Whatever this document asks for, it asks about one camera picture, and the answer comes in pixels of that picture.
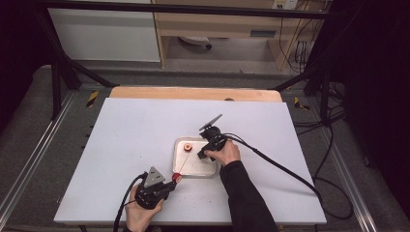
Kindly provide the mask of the black metal crossbar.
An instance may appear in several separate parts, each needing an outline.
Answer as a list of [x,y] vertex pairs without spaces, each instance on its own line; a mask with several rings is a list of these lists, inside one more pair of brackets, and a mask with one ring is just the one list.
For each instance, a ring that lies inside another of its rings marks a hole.
[[191,15],[235,15],[259,16],[277,18],[306,18],[306,19],[338,19],[344,17],[342,13],[311,12],[294,10],[268,10],[237,7],[169,5],[169,4],[143,4],[121,2],[96,2],[77,0],[34,0],[33,5],[38,8],[89,10],[89,11],[114,11],[114,12],[141,12],[165,14],[191,14]]

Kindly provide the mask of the wooden table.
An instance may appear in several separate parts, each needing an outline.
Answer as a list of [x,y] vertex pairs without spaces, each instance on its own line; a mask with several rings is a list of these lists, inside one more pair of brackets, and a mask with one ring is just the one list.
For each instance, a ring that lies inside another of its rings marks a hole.
[[230,88],[117,86],[109,96],[116,99],[282,102],[278,91]]

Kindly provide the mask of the white wall socket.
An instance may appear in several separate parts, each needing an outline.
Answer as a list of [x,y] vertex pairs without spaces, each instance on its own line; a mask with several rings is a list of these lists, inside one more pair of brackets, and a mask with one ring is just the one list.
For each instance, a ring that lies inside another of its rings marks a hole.
[[278,10],[294,10],[297,3],[298,0],[274,0],[272,8]]

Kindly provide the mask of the thin wooden skewer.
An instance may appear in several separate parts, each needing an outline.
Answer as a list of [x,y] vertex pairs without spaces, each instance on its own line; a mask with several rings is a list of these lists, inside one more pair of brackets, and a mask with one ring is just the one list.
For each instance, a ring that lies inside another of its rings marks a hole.
[[181,174],[181,172],[182,172],[182,170],[183,170],[183,168],[184,168],[184,166],[185,166],[187,160],[189,159],[189,157],[190,157],[190,154],[187,154],[187,156],[186,156],[186,158],[185,158],[185,160],[184,160],[182,166],[180,167],[180,169],[179,169],[179,171],[178,171],[179,174]]

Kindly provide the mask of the yellow black tape strip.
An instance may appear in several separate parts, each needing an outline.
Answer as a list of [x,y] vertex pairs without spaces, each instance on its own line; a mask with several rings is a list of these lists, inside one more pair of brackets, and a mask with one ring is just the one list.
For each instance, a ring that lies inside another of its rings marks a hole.
[[302,104],[298,97],[294,97],[295,108],[302,108],[303,110],[310,110],[310,107],[306,104]]
[[93,93],[89,97],[89,100],[86,103],[86,107],[92,107],[93,106],[98,94],[99,94],[99,91],[93,91]]

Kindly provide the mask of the person's left hand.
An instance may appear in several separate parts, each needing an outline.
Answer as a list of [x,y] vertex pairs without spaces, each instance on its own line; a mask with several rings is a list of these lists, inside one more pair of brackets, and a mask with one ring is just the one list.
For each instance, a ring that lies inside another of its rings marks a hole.
[[134,197],[138,186],[134,186],[130,193],[130,203],[125,207],[126,226],[135,232],[145,232],[150,225],[152,218],[162,210],[164,200],[162,199],[153,210],[140,207]]

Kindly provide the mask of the aluminium rail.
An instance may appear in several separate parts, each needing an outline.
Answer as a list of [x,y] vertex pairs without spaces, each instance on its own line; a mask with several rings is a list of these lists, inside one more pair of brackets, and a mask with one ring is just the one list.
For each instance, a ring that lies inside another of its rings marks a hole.
[[342,158],[341,152],[332,136],[330,128],[322,128],[324,137],[330,145],[330,156],[337,171],[337,175],[350,198],[353,205],[354,214],[363,232],[377,232],[377,226],[369,212],[366,202],[362,197],[358,186],[356,185],[351,172],[349,171],[345,161]]
[[70,91],[66,95],[61,104],[61,111],[53,120],[48,123],[47,128],[42,134],[42,137],[30,154],[28,160],[25,162],[21,171],[19,172],[14,184],[8,191],[4,200],[0,203],[0,230],[6,225],[9,217],[15,209],[17,202],[19,201],[22,193],[30,182],[33,173],[36,171],[39,163],[41,162],[50,142],[52,141],[55,133],[58,131],[62,121],[67,115],[67,112],[69,111],[73,103],[73,98],[76,96],[76,94],[76,91]]

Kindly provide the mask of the light wooden desk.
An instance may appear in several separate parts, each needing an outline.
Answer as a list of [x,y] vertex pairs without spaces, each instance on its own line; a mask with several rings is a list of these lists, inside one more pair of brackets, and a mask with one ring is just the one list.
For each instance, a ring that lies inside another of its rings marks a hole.
[[[151,2],[277,10],[272,8],[274,0],[151,0]],[[329,0],[298,0],[294,10],[324,12],[329,6]],[[171,37],[253,38],[268,42],[280,71],[289,67],[290,54],[296,42],[313,40],[321,29],[321,22],[316,19],[165,13],[155,13],[154,19],[162,61],[165,60],[167,42]]]

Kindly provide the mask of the black metal stand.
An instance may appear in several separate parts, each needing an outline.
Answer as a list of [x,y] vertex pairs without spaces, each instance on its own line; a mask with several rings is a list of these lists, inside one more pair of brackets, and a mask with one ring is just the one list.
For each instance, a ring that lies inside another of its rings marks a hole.
[[78,90],[81,81],[76,72],[85,74],[92,80],[100,83],[104,87],[113,88],[117,84],[112,83],[96,73],[86,69],[75,60],[69,57],[60,43],[57,32],[53,26],[51,17],[47,9],[36,9],[33,15],[40,28],[45,34],[46,43],[50,46],[49,58],[51,59],[51,78],[52,78],[52,98],[53,111],[51,119],[54,120],[62,112],[62,87],[64,81],[69,90]]
[[323,54],[316,61],[314,61],[303,73],[298,74],[296,77],[292,77],[280,85],[273,87],[273,90],[281,92],[294,84],[307,79],[307,85],[304,89],[304,93],[307,97],[315,95],[321,90],[320,100],[320,120],[326,125],[330,125],[330,119],[328,115],[328,102],[329,102],[329,87],[330,87],[330,72],[333,63],[333,58],[330,55]]

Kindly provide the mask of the white square tray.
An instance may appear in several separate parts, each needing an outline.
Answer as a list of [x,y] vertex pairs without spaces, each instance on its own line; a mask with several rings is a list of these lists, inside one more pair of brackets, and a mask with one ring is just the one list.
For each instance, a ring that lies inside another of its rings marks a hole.
[[[190,143],[192,150],[184,151],[184,145]],[[181,175],[189,178],[211,178],[217,173],[217,163],[210,158],[200,159],[197,153],[208,143],[206,139],[199,137],[181,137],[174,144],[173,172],[178,173],[187,154],[190,154]]]

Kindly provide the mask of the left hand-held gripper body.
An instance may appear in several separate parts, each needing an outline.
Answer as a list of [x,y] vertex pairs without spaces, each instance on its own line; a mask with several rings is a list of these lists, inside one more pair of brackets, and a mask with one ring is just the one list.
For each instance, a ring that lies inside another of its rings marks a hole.
[[136,203],[144,209],[153,210],[162,199],[166,199],[168,196],[168,194],[164,194],[163,189],[168,187],[164,181],[165,178],[159,170],[152,166],[144,174],[142,182],[137,188],[134,197]]

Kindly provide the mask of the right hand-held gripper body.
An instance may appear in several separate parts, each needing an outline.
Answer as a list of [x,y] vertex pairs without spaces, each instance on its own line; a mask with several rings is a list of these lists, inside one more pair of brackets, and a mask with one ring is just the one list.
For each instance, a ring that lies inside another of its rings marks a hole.
[[208,143],[201,149],[202,152],[207,150],[220,151],[223,148],[227,137],[220,132],[218,127],[215,126],[215,122],[220,117],[221,114],[199,129],[200,136],[208,141]]

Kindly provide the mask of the person's right hand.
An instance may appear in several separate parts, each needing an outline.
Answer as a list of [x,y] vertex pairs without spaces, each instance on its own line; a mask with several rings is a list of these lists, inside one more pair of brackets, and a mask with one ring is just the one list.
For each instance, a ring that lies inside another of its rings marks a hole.
[[222,166],[226,166],[230,162],[240,160],[240,150],[231,140],[227,140],[220,151],[206,150],[205,155],[217,160]]

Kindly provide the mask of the black curtain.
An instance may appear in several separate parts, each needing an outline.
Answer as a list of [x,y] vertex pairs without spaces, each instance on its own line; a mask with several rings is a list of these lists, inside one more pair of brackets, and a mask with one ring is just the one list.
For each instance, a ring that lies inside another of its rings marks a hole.
[[410,0],[366,0],[335,79],[366,153],[410,218]]
[[26,95],[33,73],[49,63],[32,10],[30,0],[0,0],[0,131]]

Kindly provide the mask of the office chair base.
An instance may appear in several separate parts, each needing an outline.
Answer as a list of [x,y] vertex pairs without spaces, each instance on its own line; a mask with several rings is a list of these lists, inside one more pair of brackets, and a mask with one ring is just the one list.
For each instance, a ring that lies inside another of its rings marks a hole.
[[207,37],[180,37],[180,40],[188,44],[203,45],[207,49],[212,48],[212,45]]

